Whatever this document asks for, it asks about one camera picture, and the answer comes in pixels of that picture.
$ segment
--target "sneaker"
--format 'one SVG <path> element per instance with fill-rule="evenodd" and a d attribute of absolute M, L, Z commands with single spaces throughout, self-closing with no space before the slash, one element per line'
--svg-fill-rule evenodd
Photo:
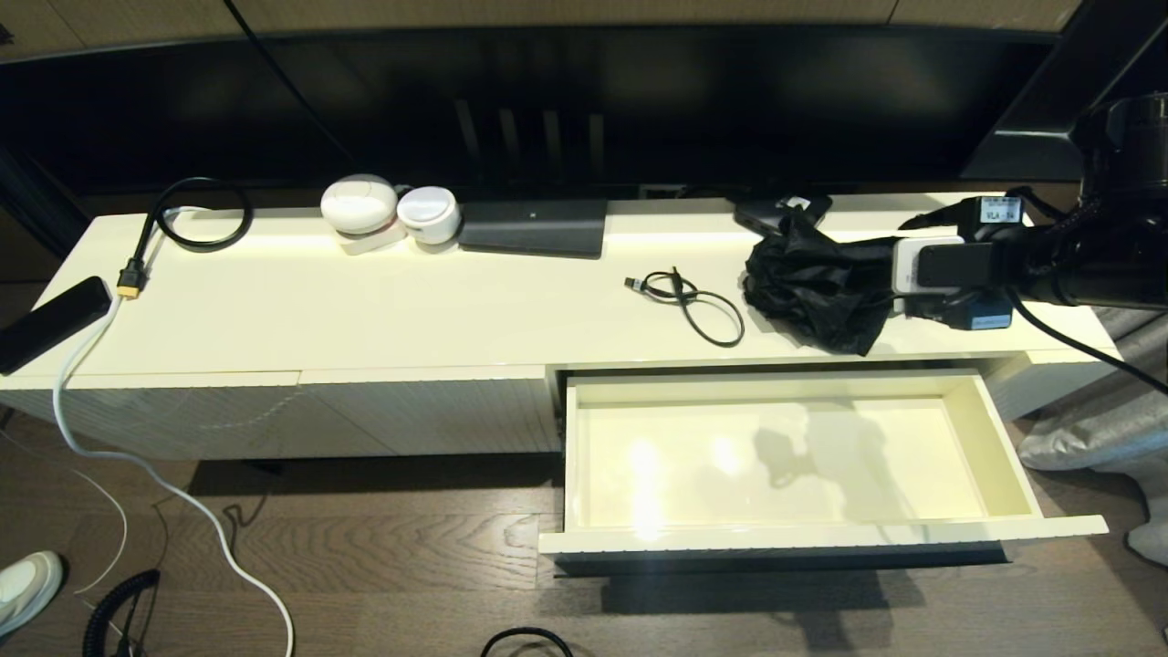
<path fill-rule="evenodd" d="M 0 570 L 0 636 L 40 614 L 61 588 L 61 559 L 37 552 Z"/>

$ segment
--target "white cable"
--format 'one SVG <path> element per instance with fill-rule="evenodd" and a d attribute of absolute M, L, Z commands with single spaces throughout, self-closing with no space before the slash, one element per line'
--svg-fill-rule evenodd
<path fill-rule="evenodd" d="M 72 353 L 69 354 L 69 358 L 65 359 L 64 365 L 61 366 L 61 373 L 57 375 L 56 385 L 53 387 L 53 414 L 57 419 L 57 428 L 61 429 L 61 435 L 65 438 L 65 443 L 69 445 L 69 449 L 89 458 L 106 458 L 110 461 L 128 461 L 130 463 L 134 463 L 139 468 L 145 470 L 146 473 L 151 476 L 152 479 L 158 482 L 158 485 L 181 497 L 182 499 L 187 500 L 192 506 L 202 511 L 203 516 L 207 516 L 207 518 L 211 521 L 211 525 L 215 525 L 215 532 L 218 533 L 220 538 L 220 547 L 223 548 L 223 556 L 227 558 L 228 566 L 230 566 L 231 569 L 236 572 L 236 574 L 243 578 L 244 581 L 258 588 L 259 590 L 264 592 L 267 595 L 267 597 L 272 599 L 272 602 L 276 603 L 277 609 L 280 610 L 280 616 L 284 617 L 284 627 L 287 630 L 287 638 L 288 638 L 287 649 L 284 652 L 284 657 L 292 657 L 292 645 L 296 635 L 294 630 L 292 629 L 292 616 L 288 614 L 287 607 L 284 604 L 284 601 L 280 600 L 280 596 L 277 595 L 274 590 L 272 590 L 271 587 L 257 580 L 255 576 L 252 576 L 246 570 L 241 568 L 238 563 L 236 563 L 235 556 L 231 554 L 231 546 L 227 541 L 227 532 L 223 531 L 223 525 L 220 523 L 218 518 L 216 518 L 215 514 L 211 513 L 211 511 L 203 505 L 203 503 L 199 502 L 197 499 L 188 495 L 187 491 L 171 484 L 161 476 L 159 476 L 158 471 L 154 470 L 154 466 L 151 465 L 145 459 L 139 458 L 132 454 L 123 454 L 119 451 L 90 451 L 78 445 L 77 441 L 74 438 L 72 431 L 69 430 L 69 424 L 65 423 L 65 414 L 61 404 L 61 396 L 65 389 L 65 383 L 68 383 L 69 376 L 72 374 L 74 368 L 77 367 L 77 364 L 82 358 L 82 353 L 85 352 L 88 347 L 96 345 L 102 339 L 102 336 L 105 334 L 106 328 L 109 328 L 110 324 L 113 323 L 113 318 L 114 316 L 117 316 L 119 307 L 121 307 L 121 297 L 116 297 L 113 299 L 113 305 L 110 306 L 110 312 L 107 312 L 105 317 L 102 318 L 100 321 L 98 321 L 97 326 L 95 326 L 93 330 L 85 337 L 85 339 L 77 345 L 77 348 L 75 348 Z"/>
<path fill-rule="evenodd" d="M 86 590 L 90 590 L 91 588 L 93 588 L 97 585 L 102 583 L 102 580 L 104 580 L 105 576 L 110 574 L 110 570 L 112 570 L 113 567 L 118 565 L 118 561 L 121 560 L 121 553 L 126 551 L 126 538 L 130 535 L 130 523 L 126 521 L 126 510 L 123 509 L 120 504 L 118 504 L 118 500 L 114 499 L 112 495 L 110 495 L 110 491 L 105 490 L 102 486 L 102 484 L 98 484 L 97 482 L 95 482 L 93 479 L 91 479 L 89 477 L 89 475 L 82 472 L 81 470 L 75 470 L 72 468 L 69 468 L 68 465 L 62 465 L 61 463 L 57 463 L 57 462 L 53 461 L 51 458 L 49 458 L 48 456 L 44 456 L 43 454 L 37 454 L 36 451 L 34 451 L 33 449 L 29 449 L 28 447 L 26 447 L 23 443 L 21 443 L 16 438 L 12 437 L 8 434 L 8 431 L 5 431 L 4 429 L 0 429 L 0 436 L 4 436 L 8 442 L 11 442 L 12 444 L 14 444 L 14 445 L 19 447 L 20 449 L 25 450 L 29 455 L 35 456 L 35 457 L 40 458 L 41 461 L 44 461 L 46 463 L 48 463 L 50 465 L 56 465 L 57 468 L 62 468 L 64 470 L 69 470 L 74 475 L 77 475 L 82 479 L 85 479 L 86 482 L 89 482 L 89 485 L 91 485 L 95 489 L 97 489 L 97 492 L 104 495 L 105 499 L 110 500 L 110 504 L 112 504 L 113 507 L 118 510 L 118 516 L 121 517 L 121 545 L 118 546 L 118 553 L 113 555 L 113 561 L 110 561 L 110 565 L 105 567 L 105 570 L 102 570 L 102 574 L 98 575 L 96 580 L 93 580 L 92 582 L 90 582 L 89 586 L 79 588 L 79 589 L 77 589 L 77 590 L 74 592 L 74 595 L 76 595 L 76 596 L 79 597 L 81 594 L 83 594 Z"/>

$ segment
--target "wooden floor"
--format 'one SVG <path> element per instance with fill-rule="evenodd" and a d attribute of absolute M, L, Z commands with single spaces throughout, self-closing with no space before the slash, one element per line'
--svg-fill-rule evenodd
<path fill-rule="evenodd" d="M 228 569 L 204 518 L 131 465 L 74 458 L 44 422 L 18 414 L 8 431 L 126 505 L 126 554 L 92 599 L 160 566 L 150 655 L 283 653 L 274 607 Z M 292 462 L 280 476 L 232 463 L 161 470 L 235 519 L 239 562 L 284 595 L 300 657 L 471 657 L 521 624 L 559 632 L 582 657 L 1168 653 L 1168 570 L 1125 548 L 1143 510 L 1121 477 L 1034 475 L 1048 513 L 1103 513 L 1113 531 L 1010 546 L 1008 565 L 562 580 L 536 554 L 541 527 L 558 521 L 557 464 L 521 456 Z M 70 592 L 105 567 L 119 523 L 86 483 L 0 441 L 0 563 L 54 549 L 71 567 Z M 75 655 L 88 615 L 63 593 L 0 656 Z M 496 655 L 555 652 L 510 639 Z"/>

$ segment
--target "black cloth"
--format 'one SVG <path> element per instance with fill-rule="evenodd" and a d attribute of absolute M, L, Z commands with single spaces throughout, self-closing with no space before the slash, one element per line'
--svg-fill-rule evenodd
<path fill-rule="evenodd" d="M 823 348 L 868 355 L 892 310 L 896 241 L 839 244 L 793 213 L 751 251 L 746 303 Z"/>

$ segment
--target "open drawer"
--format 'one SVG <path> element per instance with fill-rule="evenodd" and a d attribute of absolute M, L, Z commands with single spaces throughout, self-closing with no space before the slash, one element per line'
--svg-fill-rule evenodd
<path fill-rule="evenodd" d="M 913 551 L 1043 518 L 972 369 L 572 378 L 557 559 Z"/>

